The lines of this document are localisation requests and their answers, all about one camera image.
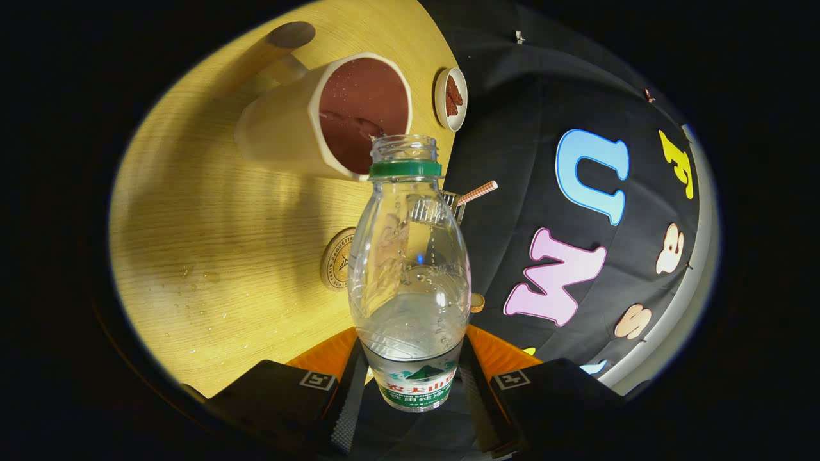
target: bottle label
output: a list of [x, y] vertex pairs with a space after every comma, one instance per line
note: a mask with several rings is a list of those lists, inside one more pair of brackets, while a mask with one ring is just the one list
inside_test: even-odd
[[397, 362], [365, 348], [373, 377], [384, 397], [408, 408], [427, 407], [447, 397], [458, 368], [461, 343], [438, 357]]

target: blue letter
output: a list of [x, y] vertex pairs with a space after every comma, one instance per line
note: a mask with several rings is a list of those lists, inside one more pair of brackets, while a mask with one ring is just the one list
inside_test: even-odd
[[558, 141], [558, 152], [555, 154], [555, 174], [564, 196], [584, 208], [609, 216], [609, 223], [617, 226], [623, 217], [626, 196], [622, 190], [609, 195], [581, 184], [577, 168], [582, 158], [612, 168], [619, 180], [625, 180], [629, 176], [629, 150], [626, 144], [623, 141], [614, 143], [589, 131], [569, 130]]

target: yellow letter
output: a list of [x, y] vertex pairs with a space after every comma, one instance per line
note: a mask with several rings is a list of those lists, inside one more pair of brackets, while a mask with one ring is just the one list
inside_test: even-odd
[[695, 188], [692, 183], [695, 181], [692, 178], [692, 167], [689, 165], [689, 157], [686, 155], [686, 152], [682, 152], [679, 148], [675, 147], [675, 144], [672, 144], [661, 130], [658, 130], [658, 133], [661, 135], [663, 156], [667, 159], [667, 162], [672, 163], [674, 160], [677, 164], [675, 165], [675, 175], [677, 179], [686, 185], [686, 198], [692, 200], [692, 197], [695, 196]]

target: bottle neck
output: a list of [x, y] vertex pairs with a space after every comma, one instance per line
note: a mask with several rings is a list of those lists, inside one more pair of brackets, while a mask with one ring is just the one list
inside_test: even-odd
[[373, 192], [392, 194], [432, 194], [439, 193], [437, 176], [398, 176], [371, 180]]
[[441, 165], [436, 161], [438, 152], [435, 139], [429, 136], [391, 135], [374, 139], [370, 151], [371, 180], [437, 180], [441, 177]]

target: plastic water bottle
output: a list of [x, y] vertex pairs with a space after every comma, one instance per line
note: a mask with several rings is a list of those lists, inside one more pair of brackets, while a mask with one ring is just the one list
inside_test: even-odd
[[348, 297], [385, 401], [420, 413], [449, 395], [470, 315], [470, 263], [440, 192], [435, 139], [373, 142], [373, 195], [350, 249]]

